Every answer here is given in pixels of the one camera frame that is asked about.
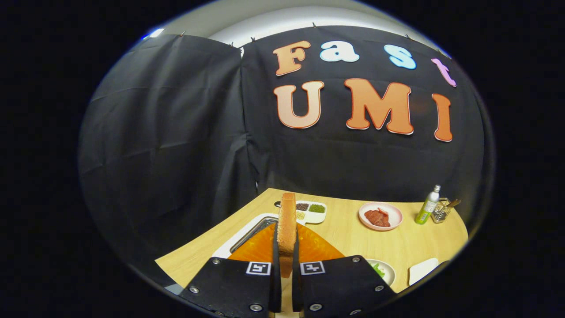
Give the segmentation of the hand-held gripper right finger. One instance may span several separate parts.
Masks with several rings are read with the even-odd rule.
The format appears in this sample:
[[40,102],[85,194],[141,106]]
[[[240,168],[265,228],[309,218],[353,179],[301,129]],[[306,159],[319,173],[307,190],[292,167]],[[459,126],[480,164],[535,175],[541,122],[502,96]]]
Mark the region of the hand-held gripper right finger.
[[291,308],[301,318],[367,318],[397,298],[361,255],[329,258],[328,242],[298,225]]

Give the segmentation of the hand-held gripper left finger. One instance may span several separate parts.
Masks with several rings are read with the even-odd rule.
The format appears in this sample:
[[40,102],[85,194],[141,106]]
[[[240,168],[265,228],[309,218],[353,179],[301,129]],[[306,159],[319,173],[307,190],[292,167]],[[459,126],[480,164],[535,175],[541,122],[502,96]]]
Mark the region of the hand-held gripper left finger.
[[209,314],[226,318],[274,318],[281,312],[280,262],[274,256],[276,224],[272,223],[250,237],[258,239],[267,233],[266,261],[240,261],[211,257],[179,296]]

